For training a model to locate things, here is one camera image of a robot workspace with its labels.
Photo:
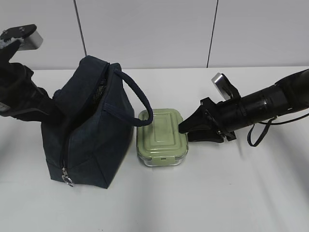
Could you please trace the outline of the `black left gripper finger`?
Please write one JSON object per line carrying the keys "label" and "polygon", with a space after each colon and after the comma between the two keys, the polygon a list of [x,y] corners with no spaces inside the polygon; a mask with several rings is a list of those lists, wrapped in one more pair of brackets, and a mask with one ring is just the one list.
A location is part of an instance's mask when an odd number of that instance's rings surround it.
{"label": "black left gripper finger", "polygon": [[56,106],[56,103],[49,97],[43,97],[38,106],[39,121],[43,123],[62,123],[65,118],[61,110]]}

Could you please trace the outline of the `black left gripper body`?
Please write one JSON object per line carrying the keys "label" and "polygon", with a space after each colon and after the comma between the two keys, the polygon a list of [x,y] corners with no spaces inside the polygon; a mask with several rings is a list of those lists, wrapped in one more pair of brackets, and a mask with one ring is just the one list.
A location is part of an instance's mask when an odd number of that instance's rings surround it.
{"label": "black left gripper body", "polygon": [[39,121],[36,109],[46,90],[32,81],[34,72],[20,63],[0,63],[0,115],[22,121]]}

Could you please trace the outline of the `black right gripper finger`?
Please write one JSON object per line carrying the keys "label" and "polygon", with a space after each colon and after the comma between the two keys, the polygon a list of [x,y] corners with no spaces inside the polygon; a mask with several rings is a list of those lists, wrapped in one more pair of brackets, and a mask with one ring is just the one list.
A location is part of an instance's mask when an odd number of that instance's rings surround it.
{"label": "black right gripper finger", "polygon": [[199,106],[196,111],[186,120],[178,125],[179,133],[187,133],[200,131],[205,129],[204,113],[202,106]]}
{"label": "black right gripper finger", "polygon": [[214,142],[223,143],[223,137],[217,130],[195,130],[188,132],[188,141],[190,142]]}

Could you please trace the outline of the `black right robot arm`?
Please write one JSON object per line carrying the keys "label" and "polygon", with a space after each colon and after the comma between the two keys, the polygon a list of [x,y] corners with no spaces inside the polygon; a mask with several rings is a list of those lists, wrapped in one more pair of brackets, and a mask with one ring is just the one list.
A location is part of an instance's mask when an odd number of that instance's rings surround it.
{"label": "black right robot arm", "polygon": [[214,103],[210,98],[202,99],[197,110],[179,124],[179,133],[186,133],[190,142],[233,141],[236,130],[264,124],[264,130],[255,143],[251,141],[252,133],[247,135],[249,145],[256,147],[277,117],[309,107],[308,70],[293,73],[243,97],[223,73],[217,73],[212,82],[224,100]]}

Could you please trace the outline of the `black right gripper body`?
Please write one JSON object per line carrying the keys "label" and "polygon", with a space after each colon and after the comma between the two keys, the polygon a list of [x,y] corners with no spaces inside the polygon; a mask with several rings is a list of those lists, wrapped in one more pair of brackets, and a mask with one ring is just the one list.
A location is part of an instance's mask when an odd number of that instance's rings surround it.
{"label": "black right gripper body", "polygon": [[202,141],[224,141],[226,138],[228,141],[236,139],[235,133],[228,132],[223,124],[222,116],[219,112],[217,105],[209,98],[204,98],[200,101],[202,111],[206,118],[208,118],[211,129],[207,130],[205,137]]}

